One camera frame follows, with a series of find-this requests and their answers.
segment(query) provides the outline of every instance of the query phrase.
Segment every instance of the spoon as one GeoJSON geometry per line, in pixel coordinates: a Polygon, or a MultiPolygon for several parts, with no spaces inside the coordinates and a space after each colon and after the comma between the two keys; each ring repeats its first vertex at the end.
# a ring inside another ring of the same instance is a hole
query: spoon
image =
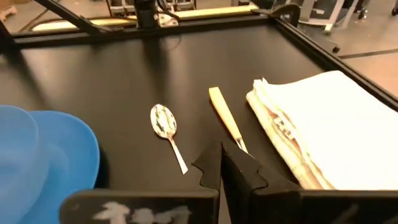
{"type": "Polygon", "coordinates": [[[150,121],[156,134],[170,141],[178,163],[180,164],[182,174],[185,174],[188,171],[188,167],[185,165],[180,151],[178,151],[173,140],[173,135],[177,131],[177,122],[172,112],[167,107],[157,104],[150,111],[150,121]]]}

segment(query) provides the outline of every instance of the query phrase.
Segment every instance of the napkin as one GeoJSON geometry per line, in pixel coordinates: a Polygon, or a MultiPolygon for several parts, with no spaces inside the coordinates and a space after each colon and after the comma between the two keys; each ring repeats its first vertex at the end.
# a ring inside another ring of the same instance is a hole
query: napkin
{"type": "Polygon", "coordinates": [[[344,73],[255,80],[246,99],[303,188],[398,189],[398,112],[344,73]]]}

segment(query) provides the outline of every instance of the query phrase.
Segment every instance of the folded napkin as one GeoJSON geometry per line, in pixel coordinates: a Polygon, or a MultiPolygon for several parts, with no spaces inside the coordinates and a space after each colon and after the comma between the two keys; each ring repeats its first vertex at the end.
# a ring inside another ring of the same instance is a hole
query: folded napkin
{"type": "Polygon", "coordinates": [[[398,112],[339,71],[246,95],[305,189],[397,190],[398,112]]]}

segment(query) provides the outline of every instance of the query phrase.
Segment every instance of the black table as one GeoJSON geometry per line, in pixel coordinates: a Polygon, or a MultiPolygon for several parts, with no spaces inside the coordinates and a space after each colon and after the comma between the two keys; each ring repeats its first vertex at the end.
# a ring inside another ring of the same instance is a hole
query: black table
{"type": "MultiPolygon", "coordinates": [[[[59,110],[85,121],[103,153],[98,187],[201,190],[193,181],[201,172],[180,174],[171,146],[150,125],[149,112],[156,103],[172,111],[178,126],[175,142],[190,164],[207,145],[229,138],[208,96],[209,87],[219,86],[248,151],[294,180],[245,96],[257,78],[282,84],[345,66],[297,35],[292,27],[272,21],[158,38],[24,49],[18,59],[0,62],[0,103],[59,110]]],[[[221,211],[221,223],[228,223],[223,199],[221,211]]]]}

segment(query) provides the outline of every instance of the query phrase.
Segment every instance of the wooden knife handle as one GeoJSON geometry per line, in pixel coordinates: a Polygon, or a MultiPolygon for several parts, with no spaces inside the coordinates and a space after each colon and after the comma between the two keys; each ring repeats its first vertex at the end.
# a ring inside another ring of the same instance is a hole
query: wooden knife handle
{"type": "Polygon", "coordinates": [[[223,120],[228,131],[231,133],[234,139],[242,138],[239,132],[238,126],[235,123],[234,118],[226,104],[223,95],[218,87],[209,88],[210,100],[213,106],[216,108],[218,115],[223,120]]]}

